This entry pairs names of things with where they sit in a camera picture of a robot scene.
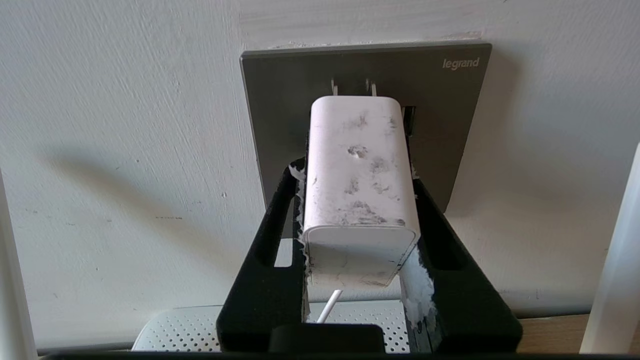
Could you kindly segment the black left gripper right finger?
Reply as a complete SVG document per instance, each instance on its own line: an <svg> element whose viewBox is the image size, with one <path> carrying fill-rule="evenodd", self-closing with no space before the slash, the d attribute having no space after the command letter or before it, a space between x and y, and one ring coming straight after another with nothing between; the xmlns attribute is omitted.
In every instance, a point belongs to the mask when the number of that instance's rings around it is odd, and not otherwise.
<svg viewBox="0 0 640 360"><path fill-rule="evenodd" d="M412 353L515 353L522 325L425 185L413 180L420 236L400 269Z"/></svg>

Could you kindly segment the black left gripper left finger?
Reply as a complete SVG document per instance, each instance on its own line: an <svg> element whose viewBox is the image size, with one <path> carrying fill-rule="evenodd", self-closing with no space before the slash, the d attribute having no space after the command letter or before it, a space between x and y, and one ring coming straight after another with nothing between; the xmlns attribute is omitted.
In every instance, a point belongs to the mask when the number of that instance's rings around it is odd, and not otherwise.
<svg viewBox="0 0 640 360"><path fill-rule="evenodd" d="M217 317L215 328L224 352L265 352L275 328L304 321L308 296L303 245L293 240L290 266L277 268L275 260L290 206L300 214L300 180L294 171L304 171L305 166L306 160L299 158L284 168Z"/></svg>

